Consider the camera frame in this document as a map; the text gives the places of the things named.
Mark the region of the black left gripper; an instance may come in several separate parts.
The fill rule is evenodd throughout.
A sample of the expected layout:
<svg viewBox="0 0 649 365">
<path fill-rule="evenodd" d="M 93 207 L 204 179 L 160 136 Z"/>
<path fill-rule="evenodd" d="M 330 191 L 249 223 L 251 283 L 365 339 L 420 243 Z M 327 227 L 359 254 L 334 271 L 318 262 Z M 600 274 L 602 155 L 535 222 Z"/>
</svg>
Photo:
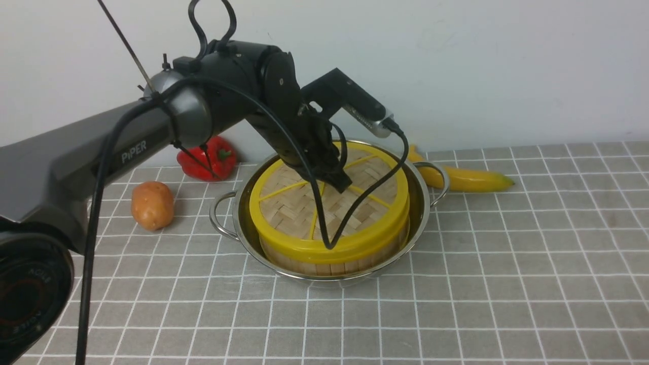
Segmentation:
<svg viewBox="0 0 649 365">
<path fill-rule="evenodd" d="M 299 113 L 283 120 L 303 150 L 315 180 L 322 181 L 342 194 L 352 180 L 344 171 L 347 150 L 338 148 L 333 142 L 332 123 L 320 117 L 315 109 L 302 104 Z M 294 170 L 299 177 L 308 181 L 307 168 L 302 164 L 297 150 L 289 139 L 265 113 L 254 113 L 246 118 L 253 129 L 276 151 L 283 163 Z"/>
</svg>

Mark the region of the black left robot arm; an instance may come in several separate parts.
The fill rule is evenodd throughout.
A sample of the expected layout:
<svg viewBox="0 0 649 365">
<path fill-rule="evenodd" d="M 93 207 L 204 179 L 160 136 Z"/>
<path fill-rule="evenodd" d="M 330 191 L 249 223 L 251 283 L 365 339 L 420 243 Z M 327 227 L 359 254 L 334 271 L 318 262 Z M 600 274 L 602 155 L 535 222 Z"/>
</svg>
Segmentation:
<svg viewBox="0 0 649 365">
<path fill-rule="evenodd" d="M 46 334 L 74 286 L 71 252 L 91 274 L 104 188 L 162 148 L 194 148 L 247 120 L 307 181 L 350 186 L 329 114 L 309 106 L 292 55 L 277 46 L 213 40 L 176 58 L 144 97 L 2 147 L 2 364 Z"/>
</svg>

